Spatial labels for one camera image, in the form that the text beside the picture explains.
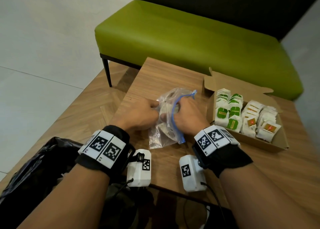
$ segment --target cable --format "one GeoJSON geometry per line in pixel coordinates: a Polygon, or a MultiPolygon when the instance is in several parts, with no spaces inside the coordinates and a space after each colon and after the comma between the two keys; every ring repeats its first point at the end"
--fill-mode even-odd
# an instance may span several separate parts
{"type": "Polygon", "coordinates": [[[126,187],[126,186],[128,185],[128,183],[133,182],[133,181],[134,181],[133,178],[130,179],[130,180],[128,180],[128,181],[112,196],[111,199],[115,198],[115,197],[118,195],[118,193],[120,193],[120,191],[121,191],[124,187],[126,187]]]}
{"type": "Polygon", "coordinates": [[[222,207],[221,207],[221,204],[220,204],[220,202],[219,202],[219,200],[218,200],[218,197],[217,197],[216,193],[215,193],[214,190],[213,190],[208,184],[206,184],[205,182],[201,182],[200,184],[201,184],[201,185],[204,185],[204,186],[207,186],[208,189],[209,189],[209,190],[211,191],[211,193],[213,194],[213,196],[214,196],[214,198],[216,199],[216,202],[218,203],[218,206],[219,206],[219,208],[220,208],[220,210],[221,210],[221,214],[222,214],[224,223],[225,223],[226,226],[227,226],[227,222],[226,222],[226,219],[224,218],[224,214],[223,214],[223,212],[222,212],[222,207]]]}
{"type": "Polygon", "coordinates": [[[185,215],[185,208],[186,208],[186,204],[187,204],[187,199],[186,199],[186,201],[184,202],[184,204],[183,204],[183,219],[184,219],[184,223],[186,224],[186,229],[190,229],[189,228],[189,226],[188,226],[188,224],[187,224],[187,220],[186,220],[186,215],[185,215]]]}

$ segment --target cardboard box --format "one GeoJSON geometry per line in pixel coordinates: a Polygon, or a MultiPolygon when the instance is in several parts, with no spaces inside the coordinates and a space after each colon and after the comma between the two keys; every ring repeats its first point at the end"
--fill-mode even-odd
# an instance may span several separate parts
{"type": "MultiPolygon", "coordinates": [[[[209,68],[211,76],[206,76],[204,78],[204,87],[208,90],[214,91],[214,94],[210,97],[207,109],[207,120],[212,123],[215,118],[215,103],[216,103],[216,91],[222,88],[231,91],[231,94],[238,93],[243,95],[243,108],[251,100],[258,101],[267,106],[275,107],[279,113],[282,112],[280,106],[277,102],[266,93],[272,93],[273,90],[267,87],[260,87],[245,81],[241,81],[234,77],[221,74],[219,72],[212,71],[209,68]]],[[[249,145],[258,147],[260,149],[277,153],[289,148],[286,133],[281,122],[279,114],[276,117],[276,123],[281,125],[281,129],[275,134],[271,143],[266,142],[259,138],[248,137],[244,134],[234,132],[230,129],[228,131],[236,138],[239,142],[244,142],[249,145]]]]}

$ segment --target green bench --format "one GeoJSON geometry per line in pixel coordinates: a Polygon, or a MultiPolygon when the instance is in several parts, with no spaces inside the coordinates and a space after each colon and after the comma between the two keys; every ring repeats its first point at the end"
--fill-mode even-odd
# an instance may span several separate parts
{"type": "Polygon", "coordinates": [[[302,84],[272,36],[162,5],[134,0],[95,29],[110,87],[108,60],[140,68],[152,57],[197,72],[214,71],[295,99],[302,84]]]}

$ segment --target black bag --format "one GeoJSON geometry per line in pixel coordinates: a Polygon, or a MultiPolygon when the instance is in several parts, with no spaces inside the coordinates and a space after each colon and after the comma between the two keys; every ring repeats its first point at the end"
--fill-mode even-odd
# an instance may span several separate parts
{"type": "Polygon", "coordinates": [[[0,196],[1,223],[17,228],[57,185],[61,174],[75,165],[82,144],[51,138],[14,174],[0,196]]]}

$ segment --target plastic zipper bag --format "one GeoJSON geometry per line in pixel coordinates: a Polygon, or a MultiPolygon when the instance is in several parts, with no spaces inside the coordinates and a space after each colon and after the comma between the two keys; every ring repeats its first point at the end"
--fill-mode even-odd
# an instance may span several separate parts
{"type": "Polygon", "coordinates": [[[182,97],[192,97],[196,90],[190,91],[183,88],[175,88],[160,96],[159,106],[155,109],[159,112],[159,119],[155,127],[148,130],[150,149],[161,148],[174,143],[185,142],[183,133],[178,130],[174,123],[174,114],[180,109],[178,102],[182,97]]]}

